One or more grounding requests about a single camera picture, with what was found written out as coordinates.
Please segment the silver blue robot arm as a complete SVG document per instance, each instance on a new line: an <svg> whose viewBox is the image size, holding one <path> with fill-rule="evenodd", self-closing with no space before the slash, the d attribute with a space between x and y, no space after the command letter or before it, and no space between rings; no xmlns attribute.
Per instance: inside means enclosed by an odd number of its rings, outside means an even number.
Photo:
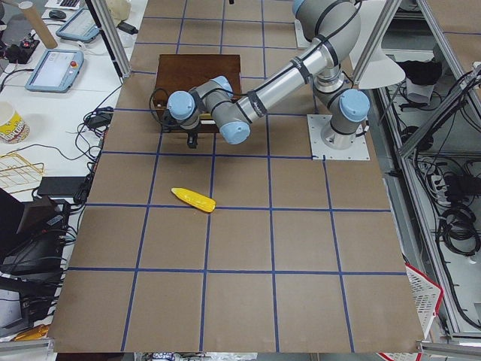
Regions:
<svg viewBox="0 0 481 361"><path fill-rule="evenodd" d="M196 129L201 114L211 115L229 144L250 135L250 125L294 91L340 67L354 48L361 31L360 1L295 1L292 13L310 46L284 68L237 101L224 76L210 79L189 91L172 93L160 121L164 128Z"/></svg>

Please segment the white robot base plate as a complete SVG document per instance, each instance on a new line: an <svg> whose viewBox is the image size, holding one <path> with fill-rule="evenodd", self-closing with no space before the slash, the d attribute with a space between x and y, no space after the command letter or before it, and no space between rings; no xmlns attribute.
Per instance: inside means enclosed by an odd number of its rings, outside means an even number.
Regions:
<svg viewBox="0 0 481 361"><path fill-rule="evenodd" d="M313 160L369 161L370 154L359 123L351 135L337 134L331 127L331 115L308 114L311 158Z"/></svg>

